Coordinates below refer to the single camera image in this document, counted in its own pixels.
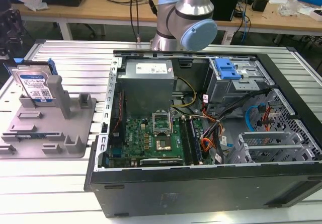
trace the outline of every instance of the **table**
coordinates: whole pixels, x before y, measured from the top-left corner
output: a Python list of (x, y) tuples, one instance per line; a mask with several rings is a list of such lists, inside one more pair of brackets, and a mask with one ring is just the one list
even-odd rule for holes
[[(83, 0), (79, 7), (49, 5), (50, 9), (38, 12), (31, 11), (24, 5), (14, 7), (20, 10), (23, 20), (57, 22), (65, 40), (72, 40), (68, 23), (130, 25), (129, 6), (106, 0)], [(251, 11), (248, 7), (246, 14), (252, 21), (250, 32), (322, 36), (321, 22), (307, 15), (283, 17), (277, 13), (277, 7), (278, 5), (268, 3), (262, 13)], [(135, 7), (133, 7), (133, 18), (136, 20)], [(139, 20), (142, 26), (156, 27), (156, 16), (152, 14), (148, 4), (139, 6)], [(222, 44), (229, 45), (240, 25), (240, 19), (233, 18), (231, 22), (218, 21), (217, 24), (219, 30), (225, 31)]]
[[(0, 223), (321, 223), (322, 190), (294, 207), (106, 219), (93, 193), (83, 184), (90, 146), (99, 132), (114, 49), (149, 49), (148, 43), (54, 41), (35, 44), (26, 59), (52, 58), (72, 97), (90, 92), (97, 98), (86, 154), (81, 159), (0, 161)], [(322, 78), (296, 52), (285, 47), (211, 45), (213, 52), (265, 53), (322, 121)], [(20, 106), (19, 88), (10, 78), (0, 91), (0, 130)]]

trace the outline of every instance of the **aluminum workbench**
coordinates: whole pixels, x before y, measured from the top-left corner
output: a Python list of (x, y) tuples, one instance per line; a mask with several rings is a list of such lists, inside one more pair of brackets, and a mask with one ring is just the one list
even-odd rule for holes
[[(56, 63), (71, 96), (98, 100), (86, 154), (81, 159), (0, 161), (0, 223), (322, 223), (322, 191), (291, 208), (106, 219), (93, 193), (83, 191), (90, 146), (99, 132), (114, 49), (149, 49), (148, 43), (52, 41), (35, 44), (28, 60)], [(213, 52), (268, 54), (322, 121), (322, 78), (296, 52), (282, 47), (213, 45)], [(0, 130), (19, 108), (22, 89), (13, 78), (0, 91)]]

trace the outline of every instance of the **motherboard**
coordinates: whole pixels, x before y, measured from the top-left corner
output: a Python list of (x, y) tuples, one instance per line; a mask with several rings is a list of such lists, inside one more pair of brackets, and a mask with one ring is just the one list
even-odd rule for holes
[[(165, 129), (169, 127), (171, 133), (156, 134), (153, 129)], [(152, 118), (127, 118), (125, 125), (124, 144), (113, 147), (109, 156), (109, 167), (123, 165), (136, 167), (143, 164), (153, 165), (155, 160), (173, 160), (178, 165), (192, 163), (190, 149), (193, 149), (197, 161), (201, 160), (200, 137), (203, 133), (200, 118), (182, 119), (172, 118), (170, 126), (167, 119), (158, 119), (154, 122)]]

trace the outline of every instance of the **floor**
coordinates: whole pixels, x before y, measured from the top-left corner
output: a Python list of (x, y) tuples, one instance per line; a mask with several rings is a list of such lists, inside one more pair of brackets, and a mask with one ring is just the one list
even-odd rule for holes
[[(131, 27), (120, 25), (107, 25), (107, 34), (100, 35), (100, 26), (91, 25), (96, 32), (94, 39), (90, 38), (90, 30), (83, 24), (70, 24), (74, 40), (103, 40), (103, 41), (134, 41)], [(29, 49), (32, 47), (35, 39), (62, 39), (59, 27), (54, 27), (52, 23), (43, 22), (25, 22), (27, 30), (23, 37), (23, 49), (17, 53), (17, 57), (24, 57)], [(140, 27), (140, 36), (142, 42), (149, 42), (154, 37), (155, 28)], [(219, 31), (213, 44), (220, 44), (223, 38), (223, 31)], [(242, 33), (237, 33), (232, 40), (232, 44), (240, 45)], [(262, 34), (262, 33), (248, 33), (244, 45), (256, 46), (277, 46), (273, 41), (276, 35)], [(322, 46), (318, 43), (312, 44), (312, 47), (307, 46), (308, 39), (305, 42), (299, 42), (300, 36), (284, 36), (279, 46), (294, 47), (300, 54), (309, 62), (309, 64), (316, 69), (322, 60)], [(322, 74), (322, 66), (317, 69), (319, 74)], [(8, 73), (2, 65), (0, 65), (0, 85), (8, 78)]]

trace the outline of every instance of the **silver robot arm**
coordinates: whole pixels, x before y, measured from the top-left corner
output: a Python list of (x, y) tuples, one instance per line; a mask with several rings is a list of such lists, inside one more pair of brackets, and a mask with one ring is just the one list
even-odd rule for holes
[(156, 35), (151, 49), (204, 49), (217, 35), (213, 9), (210, 0), (158, 0)]

